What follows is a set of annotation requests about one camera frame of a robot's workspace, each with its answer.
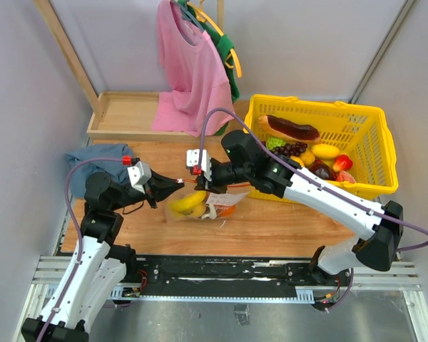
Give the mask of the clear zip top bag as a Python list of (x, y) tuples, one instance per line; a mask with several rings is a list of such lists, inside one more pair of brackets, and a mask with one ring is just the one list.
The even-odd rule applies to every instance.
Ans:
[(176, 184), (183, 185), (183, 188), (165, 202), (165, 217), (168, 221), (227, 219), (252, 190), (249, 183), (242, 183), (227, 186), (225, 194), (215, 194), (195, 190), (195, 180), (180, 178)]

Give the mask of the yellow banana toy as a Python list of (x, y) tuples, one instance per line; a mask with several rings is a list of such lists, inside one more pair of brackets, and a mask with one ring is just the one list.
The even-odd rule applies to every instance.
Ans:
[(182, 199), (169, 202), (168, 208), (176, 217), (190, 217), (191, 210), (194, 206), (201, 202), (205, 203), (206, 195), (206, 191), (196, 191), (186, 195)]

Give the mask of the orange pumpkin toy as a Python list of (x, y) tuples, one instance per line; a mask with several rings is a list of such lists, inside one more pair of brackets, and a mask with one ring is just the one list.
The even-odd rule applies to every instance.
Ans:
[(236, 206), (217, 206), (216, 212), (218, 218), (229, 217), (236, 211)]

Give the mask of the white garlic toy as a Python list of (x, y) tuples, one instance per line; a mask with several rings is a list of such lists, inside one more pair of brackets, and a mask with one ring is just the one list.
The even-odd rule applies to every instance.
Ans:
[(216, 219), (218, 216), (217, 210), (215, 208), (214, 204), (209, 204), (207, 211), (205, 214), (203, 214), (200, 218), (201, 219)]

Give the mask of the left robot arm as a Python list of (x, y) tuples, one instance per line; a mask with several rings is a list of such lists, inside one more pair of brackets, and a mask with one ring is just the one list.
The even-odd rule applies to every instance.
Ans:
[(85, 215), (78, 226), (75, 251), (41, 313), (24, 321), (25, 341), (87, 341), (112, 290), (120, 281), (137, 277), (134, 250), (115, 243), (123, 224), (117, 211), (139, 202), (155, 209), (184, 183), (140, 165), (128, 168), (128, 175), (127, 185), (114, 182), (104, 172), (86, 180)]

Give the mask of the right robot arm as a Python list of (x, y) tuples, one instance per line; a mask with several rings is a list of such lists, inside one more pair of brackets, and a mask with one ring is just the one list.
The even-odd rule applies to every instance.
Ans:
[(354, 232), (351, 239), (317, 249), (309, 267), (314, 283), (324, 285), (356, 266), (390, 270), (403, 233), (400, 204), (381, 205), (341, 190), (297, 162), (272, 154), (241, 130), (225, 135), (221, 145), (228, 162), (218, 162), (206, 150), (187, 151), (186, 167), (197, 177), (197, 190), (222, 194), (230, 185), (249, 182), (263, 194), (316, 209)]

